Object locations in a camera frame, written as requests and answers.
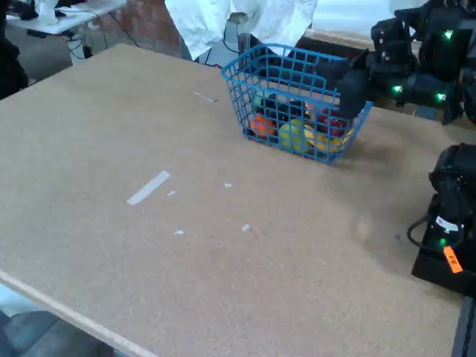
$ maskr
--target orange tag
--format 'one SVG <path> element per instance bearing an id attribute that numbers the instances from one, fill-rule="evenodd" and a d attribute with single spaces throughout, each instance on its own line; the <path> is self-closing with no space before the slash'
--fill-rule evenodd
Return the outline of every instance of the orange tag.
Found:
<path id="1" fill-rule="evenodd" d="M 453 251 L 453 248 L 450 246 L 446 246 L 443 248 L 443 253 L 445 254 L 446 259 L 448 260 L 448 264 L 453 271 L 453 274 L 460 273 L 463 271 L 460 262 L 456 258 L 456 254 Z"/>

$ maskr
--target blue wire basket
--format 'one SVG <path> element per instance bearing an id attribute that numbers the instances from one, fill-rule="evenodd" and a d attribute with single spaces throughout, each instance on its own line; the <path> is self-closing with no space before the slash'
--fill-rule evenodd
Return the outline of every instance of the blue wire basket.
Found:
<path id="1" fill-rule="evenodd" d="M 243 133 L 260 143 L 328 164 L 356 138 L 372 103 L 351 120 L 339 117 L 339 93 L 315 73 L 340 57 L 285 45 L 258 45 L 222 70 Z"/>

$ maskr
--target table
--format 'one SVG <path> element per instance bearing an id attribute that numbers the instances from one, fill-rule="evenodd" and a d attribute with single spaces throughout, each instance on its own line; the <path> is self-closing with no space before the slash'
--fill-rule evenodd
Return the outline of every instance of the table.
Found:
<path id="1" fill-rule="evenodd" d="M 405 231 L 472 132 L 375 108 L 328 167 L 246 140 L 216 68 L 126 45 L 0 118 L 0 283 L 128 355 L 450 355 L 461 297 Z"/>
<path id="2" fill-rule="evenodd" d="M 71 7 L 60 7 L 64 11 L 65 17 L 59 18 L 53 25 L 42 24 L 38 19 L 21 20 L 18 17 L 7 15 L 7 23 L 18 28 L 35 30 L 50 35 L 61 35 L 68 30 L 74 30 L 75 27 L 94 20 L 98 16 L 110 13 L 114 10 L 126 6 L 127 0 L 88 0 L 82 4 L 72 5 Z M 71 61 L 77 64 L 83 61 L 83 42 L 81 37 L 73 32 L 71 38 L 68 37 L 68 47 L 71 54 Z"/>
<path id="3" fill-rule="evenodd" d="M 314 39 L 318 41 L 324 41 L 333 43 L 340 46 L 347 46 L 351 48 L 370 49 L 375 50 L 373 41 L 370 38 L 370 32 L 368 36 L 362 36 L 360 33 L 349 33 L 347 31 L 324 31 L 315 28 L 308 28 L 303 37 L 307 39 Z M 411 49 L 413 53 L 418 56 L 421 42 L 412 42 Z"/>

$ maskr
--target white fabric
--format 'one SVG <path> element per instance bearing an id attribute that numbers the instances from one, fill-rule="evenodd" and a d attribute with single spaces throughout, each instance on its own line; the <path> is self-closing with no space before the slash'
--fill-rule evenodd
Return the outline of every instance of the white fabric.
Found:
<path id="1" fill-rule="evenodd" d="M 222 41 L 232 13 L 248 17 L 243 30 L 264 43 L 295 45 L 311 25 L 317 0 L 166 0 L 193 59 Z"/>

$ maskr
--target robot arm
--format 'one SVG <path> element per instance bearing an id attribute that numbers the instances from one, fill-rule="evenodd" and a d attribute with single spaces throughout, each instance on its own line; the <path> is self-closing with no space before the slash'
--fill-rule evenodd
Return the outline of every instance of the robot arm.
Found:
<path id="1" fill-rule="evenodd" d="M 472 70 L 476 58 L 472 63 L 468 54 L 476 10 L 459 0 L 430 0 L 418 8 L 398 10 L 395 16 L 372 27 L 375 51 L 316 66 L 341 93 L 342 115 L 355 117 L 372 93 L 384 93 L 400 106 L 415 103 L 442 109 L 444 124 L 462 115 L 464 102 L 468 118 L 476 123 Z M 422 42 L 418 59 L 412 53 L 414 39 Z"/>

